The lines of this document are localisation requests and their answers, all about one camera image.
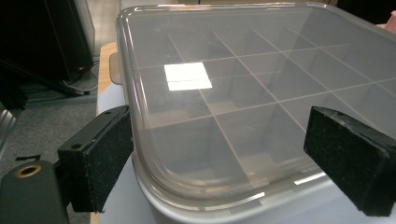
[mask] container lid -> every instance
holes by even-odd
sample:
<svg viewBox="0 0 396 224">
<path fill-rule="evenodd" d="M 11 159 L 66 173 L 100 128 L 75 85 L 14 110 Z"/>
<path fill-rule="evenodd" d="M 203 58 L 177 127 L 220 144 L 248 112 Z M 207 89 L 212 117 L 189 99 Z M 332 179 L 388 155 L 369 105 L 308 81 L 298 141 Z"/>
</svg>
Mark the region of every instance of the container lid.
<svg viewBox="0 0 396 224">
<path fill-rule="evenodd" d="M 304 153 L 312 105 L 396 137 L 396 35 L 337 8 L 132 7 L 118 27 L 137 158 L 172 206 L 261 206 L 329 181 Z"/>
</svg>

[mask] compartment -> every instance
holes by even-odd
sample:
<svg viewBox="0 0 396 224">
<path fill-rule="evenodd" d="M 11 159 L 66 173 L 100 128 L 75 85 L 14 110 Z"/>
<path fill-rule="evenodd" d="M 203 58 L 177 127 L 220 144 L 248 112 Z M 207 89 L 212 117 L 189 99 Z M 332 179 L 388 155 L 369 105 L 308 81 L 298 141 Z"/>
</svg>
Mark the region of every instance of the compartment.
<svg viewBox="0 0 396 224">
<path fill-rule="evenodd" d="M 172 31 L 169 35 L 184 62 L 233 57 L 213 32 L 183 27 Z"/>
<path fill-rule="evenodd" d="M 396 98 L 376 85 L 365 85 L 335 91 L 344 102 L 371 121 L 375 128 L 396 138 Z"/>
<path fill-rule="evenodd" d="M 304 131 L 278 104 L 216 118 L 248 175 L 271 182 L 295 174 L 306 164 Z"/>
<path fill-rule="evenodd" d="M 166 29 L 172 25 L 167 22 L 168 17 L 134 18 L 131 34 L 134 42 L 134 59 L 136 67 L 149 67 L 168 63 L 182 63 L 175 46 Z"/>
<path fill-rule="evenodd" d="M 385 45 L 382 42 L 373 44 L 372 40 L 361 41 L 361 38 L 357 42 L 362 43 L 327 47 L 324 50 L 371 80 L 396 77 L 396 63 L 394 62 L 396 47 L 394 45 Z"/>
<path fill-rule="evenodd" d="M 356 86 L 369 82 L 356 71 L 337 61 L 320 49 L 304 49 L 286 53 L 295 63 L 316 78 L 329 90 Z"/>
<path fill-rule="evenodd" d="M 257 29 L 257 32 L 280 50 L 309 49 L 314 47 L 312 43 L 297 35 L 291 29 L 279 26 L 279 24 L 274 23 L 265 26 Z"/>
<path fill-rule="evenodd" d="M 151 128 L 210 115 L 198 90 L 169 91 L 167 82 L 146 83 L 143 90 L 142 110 Z"/>
<path fill-rule="evenodd" d="M 282 102 L 281 104 L 305 129 L 308 126 L 309 114 L 313 105 L 323 106 L 341 111 L 345 114 L 348 114 L 354 119 L 358 119 L 359 121 L 366 123 L 364 118 L 355 113 L 352 109 L 350 109 L 347 105 L 345 105 L 331 93 L 322 93 L 313 96 L 307 96 L 295 100 Z"/>
<path fill-rule="evenodd" d="M 210 189 L 212 185 L 219 187 L 246 176 L 213 118 L 148 130 L 148 134 L 154 153 L 150 159 L 158 160 L 162 170 L 172 178 Z"/>
<path fill-rule="evenodd" d="M 323 86 L 291 61 L 286 61 L 283 68 L 278 70 L 274 73 L 255 75 L 278 100 L 326 91 Z"/>
<path fill-rule="evenodd" d="M 358 26 L 351 26 L 349 19 L 334 17 L 324 8 L 312 10 L 303 28 L 294 31 L 318 47 L 353 44 L 366 35 Z"/>
<path fill-rule="evenodd" d="M 253 74 L 279 73 L 288 61 L 281 53 L 251 55 L 239 59 Z"/>
<path fill-rule="evenodd" d="M 378 82 L 377 84 L 396 95 L 396 78 L 391 80 L 381 81 Z"/>
<path fill-rule="evenodd" d="M 250 72 L 236 58 L 205 61 L 204 67 L 210 78 L 250 76 Z"/>
<path fill-rule="evenodd" d="M 219 29 L 216 33 L 237 56 L 277 52 L 277 49 L 264 40 L 256 31 L 248 28 L 247 24 L 241 26 L 240 29 Z"/>
<path fill-rule="evenodd" d="M 211 89 L 201 90 L 213 114 L 264 105 L 274 98 L 252 75 L 212 79 Z"/>
</svg>

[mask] gray floor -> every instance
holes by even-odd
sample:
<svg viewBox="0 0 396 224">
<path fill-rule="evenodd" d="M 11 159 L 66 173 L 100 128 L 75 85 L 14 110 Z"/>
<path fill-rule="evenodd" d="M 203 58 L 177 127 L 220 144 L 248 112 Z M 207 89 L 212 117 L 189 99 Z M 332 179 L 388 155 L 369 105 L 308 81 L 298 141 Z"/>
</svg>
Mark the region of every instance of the gray floor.
<svg viewBox="0 0 396 224">
<path fill-rule="evenodd" d="M 96 85 L 97 78 L 90 72 L 72 84 L 84 90 Z M 16 161 L 18 157 L 39 155 L 42 161 L 56 162 L 57 148 L 96 116 L 96 90 L 70 98 L 37 84 L 22 88 L 29 99 L 26 109 L 10 113 L 0 106 L 0 182 L 9 170 L 25 163 Z M 71 206 L 67 210 L 70 223 L 90 223 L 90 214 L 74 213 Z"/>
</svg>

